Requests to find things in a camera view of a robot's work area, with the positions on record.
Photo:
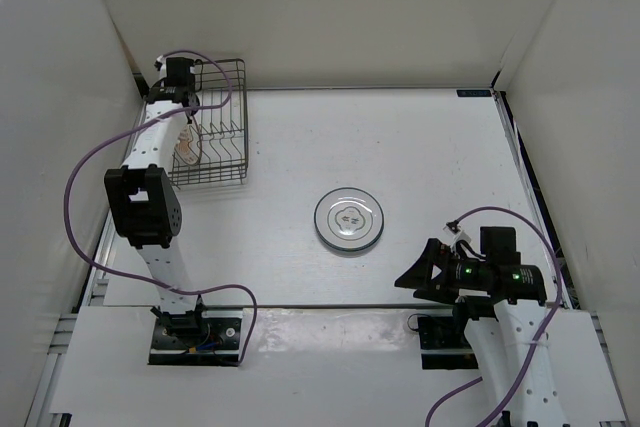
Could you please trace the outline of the metal wire dish rack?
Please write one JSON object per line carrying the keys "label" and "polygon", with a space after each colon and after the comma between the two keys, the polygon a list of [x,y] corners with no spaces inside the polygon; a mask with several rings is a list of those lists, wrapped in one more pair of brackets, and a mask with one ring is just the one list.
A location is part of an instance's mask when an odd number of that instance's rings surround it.
{"label": "metal wire dish rack", "polygon": [[[195,91],[204,109],[188,121],[201,130],[202,159],[190,167],[173,154],[170,171],[177,187],[197,184],[243,182],[249,166],[249,128],[245,63],[225,59],[211,63],[194,61]],[[223,104],[209,110],[209,105]]]}

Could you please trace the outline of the white plate orange pattern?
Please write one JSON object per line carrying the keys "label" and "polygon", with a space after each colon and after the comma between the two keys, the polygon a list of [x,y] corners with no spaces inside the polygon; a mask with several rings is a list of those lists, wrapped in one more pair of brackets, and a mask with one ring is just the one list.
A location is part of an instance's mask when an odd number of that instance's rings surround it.
{"label": "white plate orange pattern", "polygon": [[179,133],[174,147],[179,162],[186,166],[199,165],[202,159],[201,130],[196,121],[187,123]]}

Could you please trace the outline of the white plate green flower pattern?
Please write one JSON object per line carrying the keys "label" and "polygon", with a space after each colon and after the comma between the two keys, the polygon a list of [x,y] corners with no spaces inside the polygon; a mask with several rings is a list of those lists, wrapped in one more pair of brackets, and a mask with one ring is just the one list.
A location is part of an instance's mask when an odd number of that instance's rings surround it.
{"label": "white plate green flower pattern", "polygon": [[382,238],[384,231],[384,227],[368,230],[331,229],[322,226],[315,228],[315,234],[323,246],[341,253],[359,253],[373,248]]}

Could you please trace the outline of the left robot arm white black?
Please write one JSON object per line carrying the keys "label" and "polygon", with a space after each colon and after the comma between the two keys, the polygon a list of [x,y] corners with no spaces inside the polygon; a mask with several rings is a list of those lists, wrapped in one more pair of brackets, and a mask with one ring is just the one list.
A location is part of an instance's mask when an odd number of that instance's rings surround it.
{"label": "left robot arm white black", "polygon": [[122,166],[107,170],[104,184],[118,235],[158,283],[160,301],[152,309],[158,323],[177,342],[198,347],[208,339],[210,324],[199,298],[183,294],[192,284],[177,241],[182,210],[167,173],[180,132],[199,105],[195,61],[168,57],[157,65],[163,78],[147,97],[148,127],[137,135]]}

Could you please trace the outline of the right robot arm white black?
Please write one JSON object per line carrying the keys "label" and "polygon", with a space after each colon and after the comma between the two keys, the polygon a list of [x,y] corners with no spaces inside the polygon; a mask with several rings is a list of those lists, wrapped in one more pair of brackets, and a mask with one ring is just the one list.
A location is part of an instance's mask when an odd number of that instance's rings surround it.
{"label": "right robot arm white black", "polygon": [[568,425],[546,332],[557,309],[540,269],[522,262],[514,228],[481,228],[478,251],[463,233],[451,245],[431,238],[394,285],[451,307],[447,316],[416,316],[422,366],[478,370],[497,407],[489,425]]}

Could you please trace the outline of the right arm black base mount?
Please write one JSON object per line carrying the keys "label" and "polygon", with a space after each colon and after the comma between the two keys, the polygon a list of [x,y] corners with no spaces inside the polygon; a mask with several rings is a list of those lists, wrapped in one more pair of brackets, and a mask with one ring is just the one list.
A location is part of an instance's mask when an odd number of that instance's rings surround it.
{"label": "right arm black base mount", "polygon": [[407,327],[418,335],[423,370],[475,370],[478,363],[470,344],[452,316],[414,313]]}

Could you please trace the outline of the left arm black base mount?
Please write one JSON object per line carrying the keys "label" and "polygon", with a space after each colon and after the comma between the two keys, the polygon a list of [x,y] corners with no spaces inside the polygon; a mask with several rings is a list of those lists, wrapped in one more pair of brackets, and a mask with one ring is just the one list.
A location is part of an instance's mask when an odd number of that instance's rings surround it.
{"label": "left arm black base mount", "polygon": [[152,366],[237,367],[243,314],[205,310],[201,326],[181,332],[155,319],[147,363]]}

